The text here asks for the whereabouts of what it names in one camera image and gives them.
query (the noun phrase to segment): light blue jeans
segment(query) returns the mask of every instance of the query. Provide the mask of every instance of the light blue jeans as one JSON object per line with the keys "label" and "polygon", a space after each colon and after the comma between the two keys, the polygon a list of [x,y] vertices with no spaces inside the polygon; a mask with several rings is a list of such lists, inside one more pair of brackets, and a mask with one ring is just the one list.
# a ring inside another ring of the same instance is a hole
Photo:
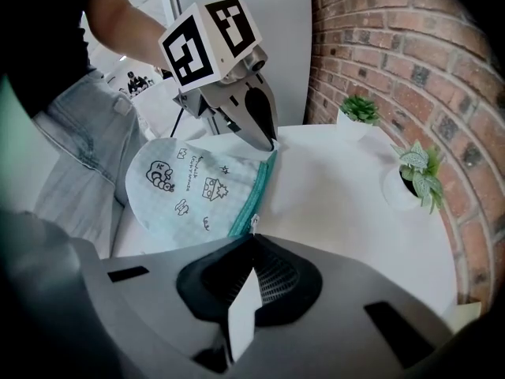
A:
{"label": "light blue jeans", "polygon": [[94,243],[101,258],[109,257],[128,202],[125,174],[146,142],[131,101],[95,70],[33,121],[60,154],[35,214]]}

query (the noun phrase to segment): person in background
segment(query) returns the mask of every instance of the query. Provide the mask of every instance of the person in background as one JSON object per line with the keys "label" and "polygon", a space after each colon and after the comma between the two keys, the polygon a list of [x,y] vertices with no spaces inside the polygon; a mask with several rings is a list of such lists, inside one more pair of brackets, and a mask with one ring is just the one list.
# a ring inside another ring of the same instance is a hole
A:
{"label": "person in background", "polygon": [[147,87],[149,87],[148,83],[146,80],[144,80],[142,77],[137,77],[133,72],[128,72],[128,91],[130,94],[133,92],[137,92],[139,94],[143,90],[145,90]]}
{"label": "person in background", "polygon": [[147,76],[144,76],[144,80],[148,83],[149,86],[155,85],[155,82],[152,79],[148,79]]}
{"label": "person in background", "polygon": [[164,80],[173,77],[172,72],[170,72],[168,70],[163,70],[157,66],[154,66],[154,68],[155,68],[155,72],[157,72],[157,74],[159,74],[162,77],[162,79],[164,79]]}
{"label": "person in background", "polygon": [[[158,45],[165,28],[128,0],[0,0],[0,9],[9,13],[0,63],[59,154],[34,213],[71,237],[94,242],[99,256],[109,257],[128,202],[125,173],[145,139],[129,98],[91,65],[80,22],[84,12],[102,45],[161,68],[168,67]],[[44,69],[37,81],[25,71],[34,54]]]}

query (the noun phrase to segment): potted plant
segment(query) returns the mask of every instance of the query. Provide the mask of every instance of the potted plant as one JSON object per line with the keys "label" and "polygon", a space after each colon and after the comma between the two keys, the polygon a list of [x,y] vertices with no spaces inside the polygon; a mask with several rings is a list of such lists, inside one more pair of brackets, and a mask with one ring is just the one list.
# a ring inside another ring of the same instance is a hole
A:
{"label": "potted plant", "polygon": [[378,124],[377,107],[370,99],[347,97],[339,108],[337,130],[347,141],[359,141],[372,126]]}
{"label": "potted plant", "polygon": [[407,210],[419,205],[442,207],[443,189],[436,175],[439,172],[439,153],[435,148],[424,150],[416,141],[410,149],[392,145],[402,165],[387,173],[383,194],[393,208]]}

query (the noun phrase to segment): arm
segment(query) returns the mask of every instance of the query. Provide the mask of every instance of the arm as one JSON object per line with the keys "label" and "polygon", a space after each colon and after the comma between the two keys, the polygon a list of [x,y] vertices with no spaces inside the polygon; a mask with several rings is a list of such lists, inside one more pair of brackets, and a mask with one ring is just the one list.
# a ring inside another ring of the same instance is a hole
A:
{"label": "arm", "polygon": [[84,10],[95,38],[114,52],[168,69],[158,39],[165,28],[128,0],[88,0]]}
{"label": "arm", "polygon": [[149,84],[147,83],[147,81],[144,80],[142,77],[139,77],[139,80],[140,80],[140,86],[149,87]]}

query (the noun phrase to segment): succulent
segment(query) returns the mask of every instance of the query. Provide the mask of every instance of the succulent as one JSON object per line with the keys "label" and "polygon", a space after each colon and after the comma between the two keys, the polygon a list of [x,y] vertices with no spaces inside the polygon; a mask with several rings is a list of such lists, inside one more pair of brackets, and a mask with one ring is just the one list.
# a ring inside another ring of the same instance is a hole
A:
{"label": "succulent", "polygon": [[360,96],[347,97],[340,110],[346,114],[351,121],[368,123],[377,126],[379,115],[377,107],[373,101]]}
{"label": "succulent", "polygon": [[419,141],[410,149],[391,145],[400,156],[403,163],[400,166],[402,178],[411,181],[417,197],[421,199],[421,206],[430,206],[430,214],[435,205],[442,208],[443,188],[436,175],[439,172],[439,153],[435,148],[423,150]]}

